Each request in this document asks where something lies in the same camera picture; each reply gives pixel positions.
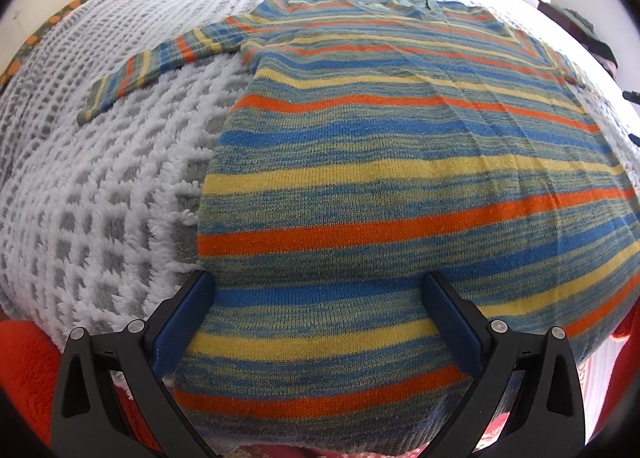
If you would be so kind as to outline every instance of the bed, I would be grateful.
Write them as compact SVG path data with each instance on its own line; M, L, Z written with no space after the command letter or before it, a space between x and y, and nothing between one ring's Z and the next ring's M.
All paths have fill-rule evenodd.
M239 56L164 74L79 127L92 83L140 50L263 0L89 0L44 35L0 97L0 306L62 348L77 325L121 330L198 266L195 234L212 146L250 80ZM636 190L640 119L573 38L521 0L457 0L568 56L576 90Z

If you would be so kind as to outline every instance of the knit sweater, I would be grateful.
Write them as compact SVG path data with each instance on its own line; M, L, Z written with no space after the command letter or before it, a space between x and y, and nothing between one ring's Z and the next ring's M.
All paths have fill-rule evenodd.
M484 8L266 0L98 81L79 122L241 50L254 78L202 188L216 298L175 377L212 447L400 454L469 382L420 302L438 269L489 319L584 359L639 294L639 204L577 67Z

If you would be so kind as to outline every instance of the orange floral trim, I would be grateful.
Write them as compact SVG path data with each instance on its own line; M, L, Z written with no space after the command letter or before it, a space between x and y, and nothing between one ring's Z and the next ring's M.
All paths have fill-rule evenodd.
M40 42L40 39L44 34L52 29L62 19L66 18L73 9L78 8L87 1L89 0L73 0L69 5L62 7L62 9L44 22L37 31L33 32L33 34L25 40L5 71L0 74L0 95L2 95L2 92L4 92L4 89L9 84L9 81L11 81L11 78L16 72L18 72L18 70L20 70L24 60L31 53L31 50L33 50L33 48Z

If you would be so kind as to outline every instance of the sweater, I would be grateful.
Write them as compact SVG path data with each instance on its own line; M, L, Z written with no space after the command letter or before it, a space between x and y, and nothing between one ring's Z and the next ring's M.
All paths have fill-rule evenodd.
M489 319L563 326L577 361L639 295L639 204L580 69L484 8L266 0L137 54L79 123L239 50L254 78L202 185L216 298L174 395L217 452L401 454L469 385L420 301L442 271Z

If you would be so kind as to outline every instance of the metal screw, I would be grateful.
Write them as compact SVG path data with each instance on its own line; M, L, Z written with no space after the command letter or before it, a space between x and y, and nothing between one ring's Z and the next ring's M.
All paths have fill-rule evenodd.
M564 337L566 336L566 333L564 333L564 330L561 327L554 326L551 329L551 335L556 339L564 339Z
M82 328L81 326L76 326L73 330L71 330L69 337L71 337L71 339L73 340L77 340L77 339L80 339L83 335L84 335L84 328Z
M131 323L129 323L129 326L127 326L127 330L129 330L131 333L138 333L144 327L145 322L142 321L142 319L135 319L134 321L131 321Z
M504 321L496 319L495 321L491 321L491 328L494 332L505 333L508 329L508 326Z

